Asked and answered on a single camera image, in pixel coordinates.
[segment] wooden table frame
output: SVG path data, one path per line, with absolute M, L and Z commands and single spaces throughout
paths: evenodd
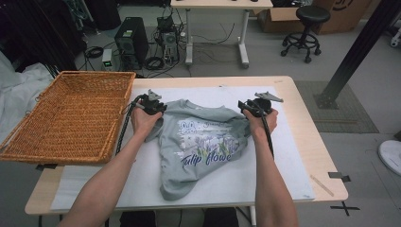
M 182 78 L 182 79 L 136 79 L 133 89 L 169 87 L 211 86 L 273 86 L 288 119 L 295 144 L 300 152 L 309 181 L 315 192 L 313 201 L 344 201 L 348 192 L 341 179 L 329 178 L 328 172 L 337 172 L 336 167 L 317 131 L 313 120 L 290 77 L 229 77 L 229 78 Z M 50 210 L 59 187 L 63 167 L 45 169 L 37 182 L 27 204 L 29 215 L 59 214 Z

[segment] white desk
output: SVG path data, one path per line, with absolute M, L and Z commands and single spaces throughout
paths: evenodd
M 245 68 L 249 67 L 249 59 L 247 49 L 245 47 L 245 34 L 247 32 L 248 18 L 250 9 L 268 9 L 272 7 L 270 0 L 259 0 L 253 2 L 251 0 L 172 0 L 173 8 L 181 8 L 186 10 L 186 59 L 185 63 L 191 65 L 193 61 L 193 38 L 191 31 L 191 9 L 244 9 L 242 19 L 241 36 L 238 37 L 238 47 L 241 55 L 242 65 Z
M 285 100 L 283 109 L 288 119 L 295 144 L 299 150 L 309 182 L 315 193 L 313 201 L 343 201 L 348 193 L 341 179 L 330 179 L 327 172 L 336 168 L 324 146 L 294 82 L 289 77 L 235 77 L 235 78 L 191 78 L 191 79 L 136 79 L 134 89 L 156 89 L 168 87 L 227 86 L 272 86 Z M 26 212 L 30 215 L 58 214 L 65 211 L 51 210 L 51 203 L 59 187 L 63 167 L 46 169 L 29 201 Z
M 152 88 L 152 91 L 162 96 L 163 102 L 175 101 L 184 97 L 202 107 L 225 106 L 239 114 L 240 110 L 237 107 L 239 100 L 254 99 L 255 93 L 267 91 L 278 96 L 272 86 L 228 86 L 223 84 L 197 88 Z M 132 89 L 131 100 L 147 92 L 148 89 Z M 274 141 L 274 162 L 281 172 L 292 199 L 294 201 L 311 201 L 315 195 L 294 143 L 283 106 L 278 102 L 272 102 L 271 105 L 280 113 L 277 119 L 278 127 L 271 136 L 271 140 Z M 132 128 L 128 127 L 123 145 L 129 141 L 132 134 Z M 241 150 L 241 157 L 238 160 L 228 162 L 199 179 L 185 197 L 176 201 L 166 201 L 159 190 L 162 181 L 160 146 L 157 139 L 151 140 L 141 146 L 136 156 L 136 163 L 132 165 L 130 176 L 115 208 L 143 210 L 253 205 L 256 189 L 254 150 L 254 141 L 250 136 L 248 145 Z M 66 166 L 51 208 L 53 210 L 69 210 L 81 188 L 99 170 L 99 166 Z

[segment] table leg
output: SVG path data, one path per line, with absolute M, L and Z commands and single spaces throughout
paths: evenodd
M 186 9 L 186 58 L 185 63 L 187 65 L 192 64 L 192 56 L 193 56 L 193 48 L 194 44 L 192 41 L 192 32 L 191 32 L 191 20 L 190 20 L 190 12 L 191 9 Z
M 250 66 L 250 61 L 248 60 L 247 49 L 245 47 L 245 34 L 247 32 L 249 16 L 250 16 L 250 11 L 248 9 L 245 9 L 241 37 L 238 37 L 239 53 L 241 54 L 242 65 L 244 66 L 244 68 L 248 68 Z
M 250 206 L 250 213 L 251 213 L 251 225 L 252 227 L 256 226 L 256 209 L 254 206 Z

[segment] electronic equipment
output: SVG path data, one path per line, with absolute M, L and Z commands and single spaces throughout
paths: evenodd
M 141 17 L 126 17 L 114 39 L 121 56 L 122 70 L 141 69 L 148 54 L 144 20 Z
M 115 60 L 113 58 L 113 51 L 111 49 L 103 50 L 103 57 L 101 61 L 103 71 L 115 71 Z
M 167 17 L 157 18 L 157 29 L 160 32 L 170 32 L 173 30 L 173 27 L 174 27 L 174 21 L 171 15 Z
M 178 61 L 177 33 L 175 31 L 162 33 L 162 40 L 165 61 Z

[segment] gray t-shirt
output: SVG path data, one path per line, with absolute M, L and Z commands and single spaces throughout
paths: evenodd
M 249 122 L 225 108 L 204 108 L 189 100 L 166 103 L 163 121 L 147 138 L 159 137 L 162 186 L 167 201 L 184 197 L 197 181 L 241 156 L 248 145 Z

